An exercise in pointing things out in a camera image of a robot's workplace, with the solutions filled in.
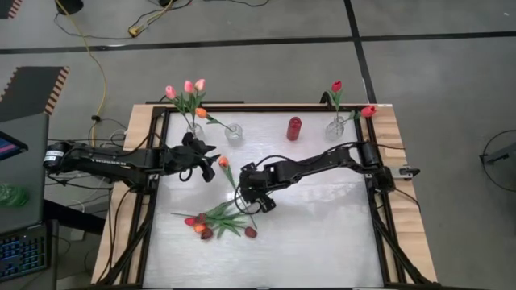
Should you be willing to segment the green plastic container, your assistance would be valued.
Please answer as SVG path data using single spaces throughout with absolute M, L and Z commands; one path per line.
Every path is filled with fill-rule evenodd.
M 29 192 L 25 188 L 12 184 L 0 184 L 0 206 L 21 207 L 29 199 Z

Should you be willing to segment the grey desk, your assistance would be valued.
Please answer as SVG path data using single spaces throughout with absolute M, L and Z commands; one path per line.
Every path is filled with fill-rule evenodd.
M 23 187 L 30 197 L 21 207 L 0 206 L 0 234 L 4 234 L 34 226 L 42 220 L 48 116 L 33 114 L 0 122 L 0 131 L 28 145 L 28 151 L 0 161 L 0 184 Z

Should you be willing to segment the black desk foot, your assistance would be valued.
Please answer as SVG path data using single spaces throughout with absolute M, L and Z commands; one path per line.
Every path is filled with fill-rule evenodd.
M 82 213 L 49 200 L 44 200 L 43 219 L 57 220 L 62 226 L 96 235 L 102 235 L 106 222 L 105 218 Z

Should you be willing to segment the backlit computer keyboard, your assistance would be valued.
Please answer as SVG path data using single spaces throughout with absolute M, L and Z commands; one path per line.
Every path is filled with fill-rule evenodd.
M 52 256 L 51 240 L 43 225 L 0 234 L 0 283 L 47 269 Z

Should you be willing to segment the black round stand base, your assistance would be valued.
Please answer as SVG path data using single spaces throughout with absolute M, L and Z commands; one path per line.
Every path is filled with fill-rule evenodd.
M 73 15 L 84 7 L 83 0 L 54 0 L 57 12 L 60 15 Z

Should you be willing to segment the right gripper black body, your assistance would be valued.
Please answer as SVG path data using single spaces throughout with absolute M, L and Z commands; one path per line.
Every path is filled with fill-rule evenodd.
M 253 189 L 253 197 L 261 197 L 267 192 L 282 188 L 279 178 L 281 163 L 266 164 L 259 171 L 254 163 L 246 164 L 241 168 L 240 186 L 249 185 Z

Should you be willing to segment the large black foam mat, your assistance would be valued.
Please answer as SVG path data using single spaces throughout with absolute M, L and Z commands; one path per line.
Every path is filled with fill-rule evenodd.
M 0 122 L 33 114 L 52 115 L 70 73 L 64 67 L 17 67 L 0 90 Z

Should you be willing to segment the pink artificial tulip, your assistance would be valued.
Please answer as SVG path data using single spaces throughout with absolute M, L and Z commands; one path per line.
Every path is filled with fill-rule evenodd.
M 185 81 L 184 91 L 185 91 L 185 94 L 187 95 L 187 98 L 185 99 L 186 105 L 188 107 L 188 111 L 192 118 L 190 130 L 194 133 L 195 132 L 195 109 L 197 108 L 197 105 L 196 105 L 197 90 L 195 89 L 194 83 L 192 81 Z
M 194 99 L 193 99 L 193 110 L 192 110 L 192 120 L 193 120 L 193 126 L 196 125 L 195 118 L 197 116 L 196 110 L 201 104 L 202 99 L 206 95 L 205 92 L 205 86 L 206 86 L 206 80 L 205 79 L 199 79 L 194 84 Z
M 190 125 L 192 118 L 186 105 L 185 99 L 187 98 L 187 95 L 185 94 L 185 91 L 178 93 L 173 86 L 169 85 L 165 88 L 165 96 L 186 120 L 187 126 Z

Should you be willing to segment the black flat bar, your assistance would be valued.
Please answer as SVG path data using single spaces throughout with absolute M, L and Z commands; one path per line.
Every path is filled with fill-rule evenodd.
M 244 101 L 201 101 L 201 105 L 244 104 Z M 146 101 L 145 105 L 172 105 L 169 101 Z

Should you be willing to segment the small black foam mat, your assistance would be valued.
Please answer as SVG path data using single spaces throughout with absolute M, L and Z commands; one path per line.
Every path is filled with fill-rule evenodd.
M 0 0 L 0 19 L 13 19 L 19 12 L 23 0 Z

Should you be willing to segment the clear diamond-cut glass vase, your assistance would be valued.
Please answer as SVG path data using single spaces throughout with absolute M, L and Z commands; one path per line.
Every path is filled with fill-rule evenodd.
M 239 147 L 243 144 L 243 128 L 239 124 L 228 125 L 225 129 L 225 136 L 233 147 Z

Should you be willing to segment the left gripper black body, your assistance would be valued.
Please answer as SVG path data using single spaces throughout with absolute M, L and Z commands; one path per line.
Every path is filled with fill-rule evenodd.
M 187 171 L 190 169 L 200 168 L 202 170 L 202 178 L 205 182 L 210 182 L 215 176 L 212 163 L 205 162 L 196 152 L 196 146 L 207 145 L 204 141 L 196 139 L 190 132 L 185 133 L 180 146 L 175 146 L 167 150 L 167 174 L 172 175 Z

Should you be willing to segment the clear swirl-pattern glass vase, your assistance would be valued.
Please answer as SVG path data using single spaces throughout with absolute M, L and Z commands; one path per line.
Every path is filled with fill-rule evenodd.
M 199 123 L 188 125 L 186 131 L 192 133 L 196 139 L 204 141 L 206 138 L 205 132 Z

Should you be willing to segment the clear narrow-neck glass vase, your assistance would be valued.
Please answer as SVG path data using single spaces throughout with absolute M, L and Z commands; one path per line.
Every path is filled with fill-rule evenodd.
M 327 140 L 338 140 L 344 133 L 346 119 L 342 116 L 334 117 L 325 129 L 325 137 Z

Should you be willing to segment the black stand foot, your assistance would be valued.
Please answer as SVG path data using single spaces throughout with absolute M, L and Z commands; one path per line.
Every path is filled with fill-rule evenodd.
M 510 145 L 505 146 L 493 153 L 482 153 L 480 155 L 480 159 L 483 164 L 494 164 L 499 160 L 508 159 L 511 155 L 514 154 L 516 154 L 516 143 L 511 143 Z

